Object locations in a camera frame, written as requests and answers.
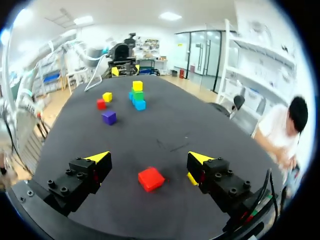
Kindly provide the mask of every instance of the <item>screw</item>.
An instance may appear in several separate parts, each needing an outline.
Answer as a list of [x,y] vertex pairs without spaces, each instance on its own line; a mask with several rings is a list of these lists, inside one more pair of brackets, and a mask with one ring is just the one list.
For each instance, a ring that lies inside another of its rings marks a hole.
[[228,173],[229,176],[232,176],[232,175],[234,174],[234,171],[232,171],[232,170],[229,169],[229,170],[227,171],[227,173]]
[[233,197],[233,196],[235,196],[235,195],[237,194],[237,192],[238,192],[238,191],[237,191],[236,188],[234,188],[234,187],[233,187],[233,188],[230,188],[230,190],[229,190],[229,195]]
[[29,197],[32,197],[34,195],[34,192],[29,190],[26,192],[26,194],[29,196]]
[[79,172],[77,175],[76,175],[76,177],[79,179],[79,180],[82,180],[82,179],[84,179],[84,175],[81,173],[81,172]]
[[67,174],[68,176],[72,175],[72,171],[70,169],[65,170],[65,174]]
[[244,189],[249,189],[250,187],[251,187],[250,181],[245,181],[245,182],[243,183],[243,188],[244,188]]
[[220,180],[221,177],[222,177],[222,175],[221,175],[221,173],[216,173],[216,174],[214,175],[214,177],[215,177],[215,180]]
[[62,193],[62,195],[67,195],[69,193],[69,189],[63,186],[62,188],[60,188],[60,192]]
[[48,180],[47,182],[46,182],[48,185],[49,185],[49,187],[50,188],[55,188],[55,186],[56,186],[56,183],[55,183],[55,181],[52,181],[52,180]]
[[25,199],[24,197],[21,196],[21,197],[19,198],[19,202],[20,202],[20,203],[24,203],[25,201],[26,201],[26,199]]

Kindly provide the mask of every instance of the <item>red cube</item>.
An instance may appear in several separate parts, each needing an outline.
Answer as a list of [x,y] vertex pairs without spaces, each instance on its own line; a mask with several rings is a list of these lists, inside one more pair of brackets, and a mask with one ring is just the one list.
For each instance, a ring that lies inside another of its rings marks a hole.
[[99,110],[104,110],[107,108],[106,106],[106,102],[105,100],[103,100],[102,98],[101,99],[98,99],[96,101],[96,107],[99,109]]
[[164,184],[165,178],[154,167],[140,172],[138,174],[139,183],[143,186],[144,190],[151,192]]

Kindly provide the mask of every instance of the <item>wooden floor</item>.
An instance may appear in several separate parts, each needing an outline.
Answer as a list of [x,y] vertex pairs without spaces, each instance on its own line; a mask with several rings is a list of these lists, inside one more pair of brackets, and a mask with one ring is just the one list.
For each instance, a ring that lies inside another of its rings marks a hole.
[[[216,93],[210,90],[204,89],[203,87],[200,87],[199,85],[191,82],[188,79],[181,79],[181,78],[172,77],[172,76],[162,76],[162,78],[168,81],[169,83],[172,83],[182,88],[186,92],[196,96],[197,98],[199,98],[204,102],[207,102],[207,103],[215,102],[217,98]],[[49,96],[50,96],[50,102],[48,106],[45,108],[45,110],[43,111],[42,118],[49,126],[53,126],[61,109],[69,99],[70,92],[68,89],[65,89],[63,91],[60,90],[56,92],[51,92]],[[27,172],[25,172],[22,169],[22,167],[19,166],[17,163],[13,163],[13,166],[18,174],[19,180],[26,180],[31,178],[31,176]]]

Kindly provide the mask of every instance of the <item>black hair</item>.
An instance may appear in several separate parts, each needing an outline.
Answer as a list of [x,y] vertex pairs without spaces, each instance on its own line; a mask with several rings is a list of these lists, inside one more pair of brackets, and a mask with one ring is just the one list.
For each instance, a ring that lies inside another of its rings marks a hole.
[[296,96],[289,107],[289,117],[292,119],[295,130],[301,133],[308,121],[308,107],[306,101]]

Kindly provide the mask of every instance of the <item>ceiling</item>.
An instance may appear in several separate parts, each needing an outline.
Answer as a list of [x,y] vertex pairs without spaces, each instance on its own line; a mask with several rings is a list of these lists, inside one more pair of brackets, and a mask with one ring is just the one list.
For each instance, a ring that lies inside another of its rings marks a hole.
[[[32,19],[13,30],[11,62],[16,62],[23,54],[19,51],[23,42],[41,45],[75,28],[73,19],[88,15],[93,17],[91,24],[94,25],[148,25],[177,32],[192,26],[223,23],[226,18],[237,24],[234,0],[34,0],[28,9],[33,13]],[[173,12],[182,18],[177,21],[159,19],[164,12]]]

